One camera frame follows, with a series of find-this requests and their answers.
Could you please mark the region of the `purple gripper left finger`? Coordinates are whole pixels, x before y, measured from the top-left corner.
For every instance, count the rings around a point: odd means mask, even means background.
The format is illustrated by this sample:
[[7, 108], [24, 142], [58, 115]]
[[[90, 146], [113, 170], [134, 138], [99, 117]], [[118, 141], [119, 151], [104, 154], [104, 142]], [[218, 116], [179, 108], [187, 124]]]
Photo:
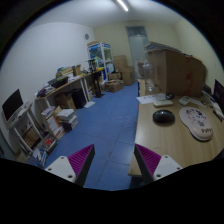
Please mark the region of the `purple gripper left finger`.
[[91, 144], [68, 157], [58, 157], [46, 171], [83, 187], [94, 156], [95, 147]]

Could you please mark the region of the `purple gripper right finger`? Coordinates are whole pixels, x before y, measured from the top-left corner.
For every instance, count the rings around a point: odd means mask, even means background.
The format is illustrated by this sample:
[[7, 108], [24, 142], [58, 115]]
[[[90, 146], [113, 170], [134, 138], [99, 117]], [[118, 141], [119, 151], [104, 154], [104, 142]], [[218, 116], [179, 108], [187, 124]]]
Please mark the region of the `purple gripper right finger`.
[[182, 169], [169, 155], [160, 156], [139, 144], [136, 144], [134, 147], [134, 155], [146, 184], [152, 183], [153, 181], [159, 180]]

